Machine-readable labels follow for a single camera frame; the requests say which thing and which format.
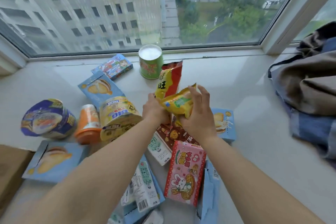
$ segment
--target orange cup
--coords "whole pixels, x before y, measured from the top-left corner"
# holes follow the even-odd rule
[[[94,105],[83,105],[74,136],[80,144],[100,142],[102,128]]]

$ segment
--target hand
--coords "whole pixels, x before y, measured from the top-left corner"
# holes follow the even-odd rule
[[[157,122],[157,126],[169,120],[169,113],[160,105],[154,97],[154,93],[148,94],[147,103],[143,105],[142,117]]]
[[[210,94],[200,85],[198,89],[201,93],[191,86],[188,88],[194,102],[192,113],[189,119],[184,116],[180,116],[179,119],[184,130],[202,145],[207,138],[217,137],[215,120],[210,108]]]

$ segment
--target white countertop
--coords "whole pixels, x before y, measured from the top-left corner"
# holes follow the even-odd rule
[[[184,60],[180,89],[197,82],[210,92],[211,107],[232,109],[237,130],[233,146],[327,224],[336,223],[336,171],[319,158],[311,145],[289,135],[288,116],[265,78],[274,59],[240,56]],[[60,99],[78,117],[81,106],[90,101],[77,85],[90,77],[90,70],[101,62],[102,59],[32,62],[1,79],[0,143],[37,149],[42,139],[25,137],[19,126],[24,113],[40,100]],[[116,84],[141,112],[157,81],[144,79],[138,71],[139,63],[133,64],[134,69],[117,79]],[[150,154],[146,156],[164,189],[168,165],[161,167]],[[51,187],[26,180],[0,223],[12,223],[14,216],[25,212],[28,199],[36,200]],[[218,223],[242,223],[223,184],[220,193]],[[167,199],[160,209],[165,223],[193,223],[192,206]]]

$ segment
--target glass pane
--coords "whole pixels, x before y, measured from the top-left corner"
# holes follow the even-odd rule
[[[329,0],[308,23],[308,25],[297,35],[294,42],[302,41],[307,35],[313,33],[321,26],[336,20],[336,0]]]
[[[0,33],[27,56],[260,44],[286,0],[0,0]]]

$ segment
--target pink snack box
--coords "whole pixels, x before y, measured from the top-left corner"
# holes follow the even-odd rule
[[[199,145],[175,141],[164,196],[196,206],[206,155]]]

